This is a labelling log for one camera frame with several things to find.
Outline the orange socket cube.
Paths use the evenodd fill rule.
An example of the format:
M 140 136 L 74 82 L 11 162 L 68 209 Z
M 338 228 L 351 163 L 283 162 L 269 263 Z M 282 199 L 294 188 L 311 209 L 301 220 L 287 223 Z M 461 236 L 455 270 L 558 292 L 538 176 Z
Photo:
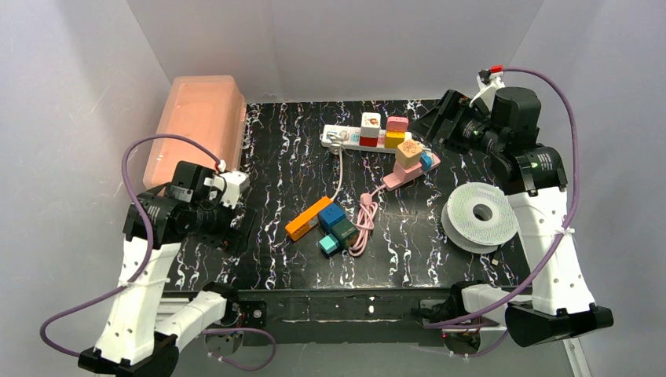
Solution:
M 315 228 L 319 224 L 318 214 L 331 203 L 331 199 L 327 196 L 324 196 L 316 201 L 312 206 L 304 210 L 295 219 L 290 221 L 285 226 L 285 230 L 289 238 L 296 242 L 310 230 Z

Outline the teal white charger plug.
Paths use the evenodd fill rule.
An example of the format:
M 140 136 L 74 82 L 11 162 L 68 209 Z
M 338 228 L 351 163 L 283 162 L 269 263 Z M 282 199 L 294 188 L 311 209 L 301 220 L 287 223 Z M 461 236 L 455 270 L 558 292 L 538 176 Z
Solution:
M 331 258 L 341 250 L 339 241 L 332 234 L 327 234 L 317 244 L 326 258 Z

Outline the pink translucent storage box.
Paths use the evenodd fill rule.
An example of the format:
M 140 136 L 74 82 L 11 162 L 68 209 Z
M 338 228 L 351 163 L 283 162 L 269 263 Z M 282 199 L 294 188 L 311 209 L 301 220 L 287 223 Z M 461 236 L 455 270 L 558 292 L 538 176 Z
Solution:
M 231 75 L 181 76 L 170 89 L 156 132 L 187 137 L 225 161 L 241 163 L 246 101 Z M 180 161 L 214 168 L 206 153 L 189 143 L 160 138 L 152 142 L 143 184 L 151 189 L 171 181 Z

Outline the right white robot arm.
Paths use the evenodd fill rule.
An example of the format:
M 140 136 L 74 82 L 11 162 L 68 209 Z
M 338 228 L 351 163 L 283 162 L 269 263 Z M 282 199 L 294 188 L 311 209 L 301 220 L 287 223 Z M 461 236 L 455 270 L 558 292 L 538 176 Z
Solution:
M 540 110 L 537 95 L 522 87 L 498 89 L 490 104 L 448 90 L 409 127 L 449 151 L 490 159 L 530 268 L 511 292 L 479 281 L 453 285 L 454 308 L 442 328 L 486 317 L 527 347 L 613 326 L 612 310 L 596 303 L 584 281 L 570 227 L 578 195 L 560 154 L 537 140 Z

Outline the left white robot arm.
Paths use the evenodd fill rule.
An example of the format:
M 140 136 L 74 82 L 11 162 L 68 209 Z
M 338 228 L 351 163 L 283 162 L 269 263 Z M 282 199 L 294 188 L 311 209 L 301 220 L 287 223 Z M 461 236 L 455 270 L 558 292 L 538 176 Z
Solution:
M 170 267 L 190 237 L 230 254 L 244 251 L 255 213 L 232 227 L 241 193 L 249 185 L 238 170 L 218 173 L 181 161 L 171 181 L 138 194 L 123 233 L 120 292 L 96 344 L 80 353 L 78 366 L 114 376 L 169 376 L 179 353 L 207 326 L 232 314 L 238 291 L 208 283 L 188 304 L 157 319 Z

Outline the tan yellow charger plug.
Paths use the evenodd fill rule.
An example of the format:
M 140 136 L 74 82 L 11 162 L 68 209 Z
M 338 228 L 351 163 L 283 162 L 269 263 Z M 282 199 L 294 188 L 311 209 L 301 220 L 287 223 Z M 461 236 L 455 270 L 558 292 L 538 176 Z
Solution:
M 419 163 L 422 146 L 414 140 L 406 140 L 396 147 L 396 162 L 404 169 L 409 169 Z

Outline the pink charger plug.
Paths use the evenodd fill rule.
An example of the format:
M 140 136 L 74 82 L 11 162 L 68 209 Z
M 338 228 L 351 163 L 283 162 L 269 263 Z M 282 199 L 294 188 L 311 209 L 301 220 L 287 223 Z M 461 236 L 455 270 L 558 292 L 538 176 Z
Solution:
M 386 130 L 390 132 L 405 133 L 408 130 L 408 125 L 408 118 L 401 116 L 390 116 L 386 121 Z

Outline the white red charger plug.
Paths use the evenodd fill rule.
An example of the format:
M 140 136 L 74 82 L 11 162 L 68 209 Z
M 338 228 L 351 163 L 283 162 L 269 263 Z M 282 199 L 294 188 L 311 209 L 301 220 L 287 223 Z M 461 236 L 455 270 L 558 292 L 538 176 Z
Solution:
M 373 112 L 363 112 L 360 124 L 360 146 L 376 147 L 379 143 L 381 130 L 381 115 Z

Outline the blue socket cube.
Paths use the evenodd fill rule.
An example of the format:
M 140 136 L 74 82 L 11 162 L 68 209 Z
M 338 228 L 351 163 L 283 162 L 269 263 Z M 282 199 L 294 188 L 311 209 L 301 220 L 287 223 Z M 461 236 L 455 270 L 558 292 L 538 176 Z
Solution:
M 332 227 L 346 217 L 346 212 L 336 203 L 328 204 L 317 214 L 320 226 L 328 233 Z

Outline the dark green socket cube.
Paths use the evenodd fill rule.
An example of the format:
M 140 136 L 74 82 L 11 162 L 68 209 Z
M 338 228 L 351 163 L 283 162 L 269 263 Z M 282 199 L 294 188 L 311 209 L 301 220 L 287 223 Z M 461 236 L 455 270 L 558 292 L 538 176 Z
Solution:
M 342 218 L 331 227 L 331 233 L 345 249 L 351 248 L 358 240 L 359 229 L 348 219 Z

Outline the pink power strip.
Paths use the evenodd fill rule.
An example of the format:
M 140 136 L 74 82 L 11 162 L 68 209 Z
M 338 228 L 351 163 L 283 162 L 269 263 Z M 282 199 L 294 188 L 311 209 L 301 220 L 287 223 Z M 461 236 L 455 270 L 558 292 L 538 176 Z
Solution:
M 439 158 L 439 156 L 435 153 L 432 153 L 432 154 L 433 154 L 434 163 L 433 163 L 432 168 L 429 171 L 438 168 L 438 166 L 441 163 L 441 159 Z M 420 163 L 417 163 L 413 167 L 406 170 L 406 169 L 402 168 L 395 161 L 395 163 L 393 165 L 393 172 L 386 175 L 385 177 L 383 177 L 382 178 L 382 183 L 385 186 L 386 190 L 393 191 L 395 189 L 400 188 L 403 185 L 406 185 L 407 183 L 409 183 L 411 181 L 414 181 L 416 178 L 419 178 L 419 177 L 423 176 L 427 172 L 423 172 L 421 170 L 421 164 Z

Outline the white power strip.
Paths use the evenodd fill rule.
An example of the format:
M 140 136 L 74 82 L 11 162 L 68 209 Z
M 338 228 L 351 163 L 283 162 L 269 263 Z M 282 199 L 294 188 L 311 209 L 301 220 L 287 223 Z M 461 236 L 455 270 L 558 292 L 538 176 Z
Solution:
M 325 125 L 320 142 L 325 148 L 343 148 L 348 150 L 357 150 L 364 152 L 395 153 L 396 147 L 403 141 L 411 140 L 410 132 L 388 135 L 387 131 L 381 127 L 379 143 L 376 147 L 360 146 L 360 127 L 357 126 L 339 126 Z

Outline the white filament spool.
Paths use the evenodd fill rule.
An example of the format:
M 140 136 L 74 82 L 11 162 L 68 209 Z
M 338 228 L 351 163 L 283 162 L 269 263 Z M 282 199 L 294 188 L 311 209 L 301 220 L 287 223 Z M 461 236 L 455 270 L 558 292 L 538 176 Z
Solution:
M 470 182 L 452 191 L 441 212 L 445 235 L 473 254 L 490 254 L 518 233 L 518 220 L 496 186 Z

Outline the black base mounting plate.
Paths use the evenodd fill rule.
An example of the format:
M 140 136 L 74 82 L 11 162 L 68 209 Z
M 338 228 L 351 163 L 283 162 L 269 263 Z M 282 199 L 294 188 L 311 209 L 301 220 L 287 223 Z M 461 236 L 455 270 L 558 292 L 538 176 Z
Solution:
M 422 302 L 445 301 L 447 288 L 241 290 L 244 324 L 279 345 L 415 343 L 441 346 L 441 332 L 417 323 Z

